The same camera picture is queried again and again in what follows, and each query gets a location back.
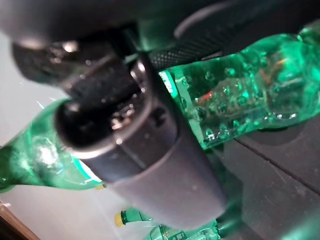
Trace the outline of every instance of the black textured surface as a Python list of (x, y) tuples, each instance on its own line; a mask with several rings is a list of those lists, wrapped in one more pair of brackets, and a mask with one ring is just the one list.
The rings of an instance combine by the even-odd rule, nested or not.
[[(234, 140), (215, 152), (224, 166), (215, 168), (229, 196), (228, 211), (218, 219), (224, 239), (319, 239), (317, 192)], [(291, 164), (300, 161), (309, 159), (301, 156)]]
[(278, 33), (297, 33), (320, 16), (318, 0), (244, 0), (191, 25), (175, 45), (150, 53), (156, 69), (236, 53)]

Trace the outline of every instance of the bottle neck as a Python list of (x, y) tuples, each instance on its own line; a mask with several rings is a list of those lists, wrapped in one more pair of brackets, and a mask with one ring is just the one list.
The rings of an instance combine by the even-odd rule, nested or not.
[(121, 211), (121, 220), (124, 225), (131, 222), (147, 222), (151, 221), (152, 218), (139, 210), (131, 207), (125, 211)]

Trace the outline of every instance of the gray panel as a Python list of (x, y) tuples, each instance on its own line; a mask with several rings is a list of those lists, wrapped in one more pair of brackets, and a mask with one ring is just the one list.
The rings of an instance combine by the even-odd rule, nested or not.
[(282, 131), (253, 132), (239, 139), (320, 193), (320, 116)]
[(318, 240), (320, 196), (249, 151), (228, 142), (213, 161), (229, 196), (220, 218), (226, 240)]

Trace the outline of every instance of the textured bottle surface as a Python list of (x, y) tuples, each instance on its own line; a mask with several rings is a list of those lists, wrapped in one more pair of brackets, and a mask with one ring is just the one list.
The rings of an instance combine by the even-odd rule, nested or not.
[(159, 73), (177, 88), (174, 99), (204, 149), (320, 112), (320, 38), (312, 29), (301, 36), (270, 36), (239, 53)]
[(219, 240), (217, 222), (210, 222), (192, 231), (183, 231), (165, 225), (154, 227), (144, 240)]
[(0, 189), (40, 185), (82, 190), (101, 184), (89, 168), (61, 146), (53, 123), (60, 103), (45, 108), (28, 128), (0, 148)]

